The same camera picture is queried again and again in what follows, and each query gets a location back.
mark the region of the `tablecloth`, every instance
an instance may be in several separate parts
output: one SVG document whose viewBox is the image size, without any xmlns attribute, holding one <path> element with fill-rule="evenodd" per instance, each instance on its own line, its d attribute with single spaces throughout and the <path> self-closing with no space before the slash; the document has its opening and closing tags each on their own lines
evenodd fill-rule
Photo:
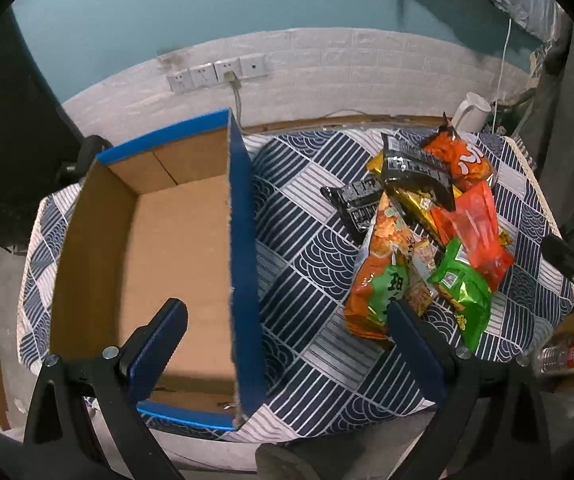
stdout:
<svg viewBox="0 0 574 480">
<path fill-rule="evenodd" d="M 200 438 L 287 441 L 336 433 L 408 415 L 422 398 L 397 348 L 385 351 L 350 335 L 343 324 L 357 248 L 321 186 L 366 175 L 383 131 L 418 142 L 429 128 L 321 128 L 246 136 L 254 160 L 256 249 L 269 400 L 238 431 L 181 426 L 145 416 L 151 428 Z M 558 229 L 511 139 L 462 134 L 498 171 L 493 193 L 499 224 L 513 240 L 515 264 L 492 300 L 476 355 L 508 361 L 544 341 L 574 304 L 574 287 L 545 262 L 540 241 Z M 45 198 L 27 255 L 18 308 L 18 357 L 34 373 L 48 353 L 50 305 L 58 257 L 81 185 Z M 420 225 L 414 232 L 426 235 Z M 448 304 L 425 314 L 452 345 L 460 332 Z"/>
</svg>

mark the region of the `metal bolt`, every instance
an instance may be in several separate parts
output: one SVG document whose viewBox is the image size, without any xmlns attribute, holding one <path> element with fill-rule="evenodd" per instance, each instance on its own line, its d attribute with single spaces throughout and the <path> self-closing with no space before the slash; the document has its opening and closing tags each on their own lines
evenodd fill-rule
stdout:
<svg viewBox="0 0 574 480">
<path fill-rule="evenodd" d="M 113 359 L 118 355 L 118 348 L 115 346 L 108 346 L 103 350 L 103 357 L 105 359 Z"/>
<path fill-rule="evenodd" d="M 529 356 L 525 354 L 516 355 L 516 362 L 523 367 L 529 366 Z"/>
<path fill-rule="evenodd" d="M 58 354 L 49 354 L 43 364 L 45 366 L 54 366 L 58 362 Z"/>
<path fill-rule="evenodd" d="M 466 346 L 459 346 L 456 348 L 456 355 L 461 359 L 469 359 L 471 357 L 471 350 Z"/>
</svg>

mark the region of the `wall socket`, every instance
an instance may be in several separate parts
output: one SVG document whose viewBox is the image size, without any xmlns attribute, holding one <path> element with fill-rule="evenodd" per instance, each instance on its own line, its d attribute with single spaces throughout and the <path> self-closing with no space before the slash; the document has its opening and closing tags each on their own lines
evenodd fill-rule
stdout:
<svg viewBox="0 0 574 480">
<path fill-rule="evenodd" d="M 225 81 L 225 72 L 234 72 L 238 79 L 243 77 L 242 70 L 240 69 L 240 60 L 237 57 L 214 61 L 213 66 L 216 69 L 216 77 L 219 83 Z"/>
<path fill-rule="evenodd" d="M 194 86 L 214 86 L 218 84 L 218 78 L 216 77 L 216 70 L 214 70 L 213 63 L 193 66 L 189 69 L 189 73 L 192 76 Z"/>
<path fill-rule="evenodd" d="M 267 75 L 265 54 L 248 54 L 247 56 L 240 56 L 240 69 L 242 70 L 244 78 Z"/>
<path fill-rule="evenodd" d="M 168 75 L 167 81 L 174 94 L 184 94 L 194 88 L 192 76 L 188 68 Z"/>
</svg>

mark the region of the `blue cardboard box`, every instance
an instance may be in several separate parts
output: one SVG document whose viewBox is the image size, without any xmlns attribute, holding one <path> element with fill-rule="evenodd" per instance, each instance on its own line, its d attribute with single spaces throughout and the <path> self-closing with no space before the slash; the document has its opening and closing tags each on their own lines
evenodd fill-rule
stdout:
<svg viewBox="0 0 574 480">
<path fill-rule="evenodd" d="M 98 155 L 67 229 L 50 349 L 120 346 L 167 298 L 189 322 L 148 415 L 232 430 L 266 399 L 251 161 L 230 110 Z"/>
</svg>

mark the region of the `white brick wall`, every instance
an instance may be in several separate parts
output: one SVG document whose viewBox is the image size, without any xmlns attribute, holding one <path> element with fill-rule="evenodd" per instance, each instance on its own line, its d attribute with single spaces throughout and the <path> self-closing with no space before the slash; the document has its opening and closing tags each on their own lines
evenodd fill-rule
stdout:
<svg viewBox="0 0 574 480">
<path fill-rule="evenodd" d="M 234 108 L 229 86 L 174 95 L 166 73 L 265 53 L 269 75 L 243 80 L 243 125 L 317 118 L 338 110 L 451 115 L 468 91 L 496 93 L 500 59 L 446 41 L 366 28 L 298 28 L 208 41 L 133 66 L 69 99 L 63 108 L 88 136 L 120 143 L 195 115 Z M 528 74 L 505 63 L 500 94 Z"/>
</svg>

